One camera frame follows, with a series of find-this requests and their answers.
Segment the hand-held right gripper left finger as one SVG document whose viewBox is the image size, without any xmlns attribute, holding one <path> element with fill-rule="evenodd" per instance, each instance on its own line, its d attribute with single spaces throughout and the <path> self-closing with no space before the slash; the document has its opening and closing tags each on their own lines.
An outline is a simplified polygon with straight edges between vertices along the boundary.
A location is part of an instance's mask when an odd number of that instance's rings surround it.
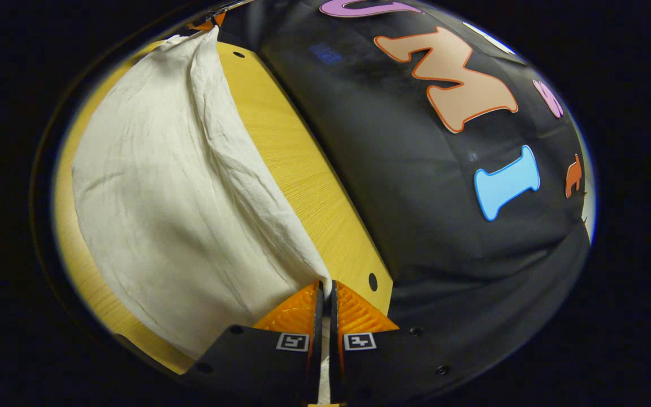
<svg viewBox="0 0 651 407">
<path fill-rule="evenodd" d="M 300 289 L 253 327 L 233 324 L 188 370 L 209 405 L 310 405 L 319 396 L 323 284 Z"/>
</svg>

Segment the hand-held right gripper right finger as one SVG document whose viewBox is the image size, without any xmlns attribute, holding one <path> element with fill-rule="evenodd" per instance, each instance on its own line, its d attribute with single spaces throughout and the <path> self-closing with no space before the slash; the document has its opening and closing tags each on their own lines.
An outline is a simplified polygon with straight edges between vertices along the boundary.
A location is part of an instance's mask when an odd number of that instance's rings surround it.
<svg viewBox="0 0 651 407">
<path fill-rule="evenodd" d="M 337 280 L 330 320 L 331 404 L 418 404 L 457 382 L 423 328 L 401 329 Z"/>
</svg>

